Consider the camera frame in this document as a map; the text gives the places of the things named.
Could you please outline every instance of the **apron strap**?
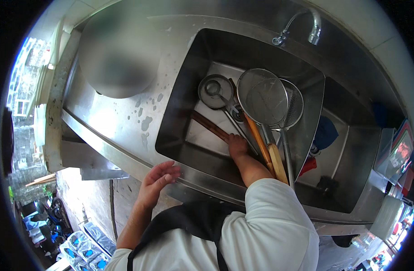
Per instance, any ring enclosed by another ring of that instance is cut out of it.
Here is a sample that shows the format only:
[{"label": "apron strap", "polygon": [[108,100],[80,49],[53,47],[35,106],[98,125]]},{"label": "apron strap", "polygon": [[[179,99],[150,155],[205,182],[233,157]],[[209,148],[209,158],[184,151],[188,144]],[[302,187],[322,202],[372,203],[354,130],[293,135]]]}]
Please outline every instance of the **apron strap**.
[{"label": "apron strap", "polygon": [[244,207],[231,203],[193,202],[183,203],[159,213],[142,234],[141,241],[130,252],[127,271],[133,271],[133,259],[151,241],[162,233],[183,229],[193,236],[213,241],[216,245],[217,263],[220,271],[228,271],[225,259],[219,249],[222,225],[225,218],[234,211],[245,213]]}]

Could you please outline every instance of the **wooden handle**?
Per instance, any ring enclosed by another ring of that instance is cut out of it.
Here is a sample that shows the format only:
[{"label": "wooden handle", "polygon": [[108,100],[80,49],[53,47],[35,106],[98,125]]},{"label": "wooden handle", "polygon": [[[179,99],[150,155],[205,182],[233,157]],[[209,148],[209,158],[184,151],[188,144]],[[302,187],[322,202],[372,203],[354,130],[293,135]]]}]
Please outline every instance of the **wooden handle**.
[{"label": "wooden handle", "polygon": [[272,159],[276,178],[285,184],[289,184],[287,180],[286,170],[284,169],[284,165],[282,164],[280,157],[280,152],[278,151],[278,147],[273,143],[269,143],[267,145],[267,149],[269,150],[270,158]]},{"label": "wooden handle", "polygon": [[273,168],[272,159],[270,158],[270,154],[266,148],[266,145],[264,144],[263,139],[261,138],[260,133],[258,132],[257,125],[253,120],[251,120],[245,113],[245,118],[248,121],[249,129],[252,132],[252,135],[255,138],[255,141],[257,142],[258,146],[260,147],[261,154],[263,155],[264,161],[266,162],[267,169],[269,170],[270,174],[272,176],[275,175],[275,170]]},{"label": "wooden handle", "polygon": [[193,110],[191,118],[204,126],[207,130],[214,133],[217,137],[221,138],[223,141],[228,143],[228,138],[230,137],[229,134],[227,134],[224,130],[219,128],[216,124],[211,122],[209,119],[207,119],[205,116],[201,115],[197,111]]}]

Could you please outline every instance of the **plastic wrap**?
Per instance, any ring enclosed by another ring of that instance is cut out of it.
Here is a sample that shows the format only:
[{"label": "plastic wrap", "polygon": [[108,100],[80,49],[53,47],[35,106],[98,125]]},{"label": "plastic wrap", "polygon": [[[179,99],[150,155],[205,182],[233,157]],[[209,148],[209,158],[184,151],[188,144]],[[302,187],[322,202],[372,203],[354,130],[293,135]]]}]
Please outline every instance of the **plastic wrap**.
[{"label": "plastic wrap", "polygon": [[89,242],[88,236],[82,231],[76,231],[72,233],[67,241],[73,250],[78,250],[85,242]]},{"label": "plastic wrap", "polygon": [[92,271],[91,267],[88,263],[86,263],[84,260],[82,260],[79,263],[76,263],[74,266],[75,271]]},{"label": "plastic wrap", "polygon": [[67,241],[59,246],[59,251],[69,261],[71,266],[74,266],[77,262],[79,262],[79,260],[83,261],[77,251],[73,250]]},{"label": "plastic wrap", "polygon": [[89,264],[91,271],[101,271],[105,269],[105,266],[111,259],[106,254],[101,253]]},{"label": "plastic wrap", "polygon": [[94,239],[94,241],[97,241],[102,236],[105,236],[103,231],[101,231],[101,229],[97,227],[96,225],[94,225],[94,223],[92,222],[85,223],[83,227],[90,234],[90,236]]},{"label": "plastic wrap", "polygon": [[106,250],[110,255],[113,255],[116,250],[116,245],[114,241],[111,240],[108,236],[102,236],[97,243],[101,246],[104,250]]},{"label": "plastic wrap", "polygon": [[80,246],[80,248],[77,250],[77,253],[80,255],[80,257],[82,257],[82,259],[84,259],[85,262],[90,263],[102,252],[98,247],[96,247],[96,245],[93,245],[91,241],[87,241]]}]

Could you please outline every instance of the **water droplet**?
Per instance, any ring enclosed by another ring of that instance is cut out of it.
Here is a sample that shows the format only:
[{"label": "water droplet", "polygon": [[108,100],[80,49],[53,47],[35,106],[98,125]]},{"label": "water droplet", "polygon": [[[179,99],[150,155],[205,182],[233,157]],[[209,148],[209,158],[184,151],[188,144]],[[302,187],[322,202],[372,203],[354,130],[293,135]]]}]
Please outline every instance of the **water droplet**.
[{"label": "water droplet", "polygon": [[146,130],[148,130],[148,127],[150,126],[150,123],[153,121],[153,118],[152,117],[149,117],[149,116],[147,116],[146,118],[145,118],[145,120],[143,120],[142,121],[142,124],[141,124],[141,130],[143,130],[144,132],[146,131]]}]

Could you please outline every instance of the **faucet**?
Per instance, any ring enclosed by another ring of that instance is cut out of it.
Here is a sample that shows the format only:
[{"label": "faucet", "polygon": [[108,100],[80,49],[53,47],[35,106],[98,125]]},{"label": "faucet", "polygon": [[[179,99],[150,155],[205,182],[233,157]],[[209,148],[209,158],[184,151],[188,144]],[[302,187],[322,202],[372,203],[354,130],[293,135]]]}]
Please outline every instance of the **faucet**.
[{"label": "faucet", "polygon": [[290,21],[286,25],[286,28],[284,28],[284,30],[281,32],[281,35],[274,37],[272,39],[273,45],[285,46],[285,40],[290,34],[290,31],[288,29],[290,25],[292,24],[292,22],[300,15],[306,14],[308,12],[311,12],[314,18],[313,29],[311,30],[311,33],[309,34],[308,41],[314,45],[317,45],[318,40],[320,39],[320,31],[322,30],[322,19],[320,18],[320,14],[318,13],[318,11],[315,10],[314,8],[308,8],[308,10],[301,9],[293,17],[291,17]]}]

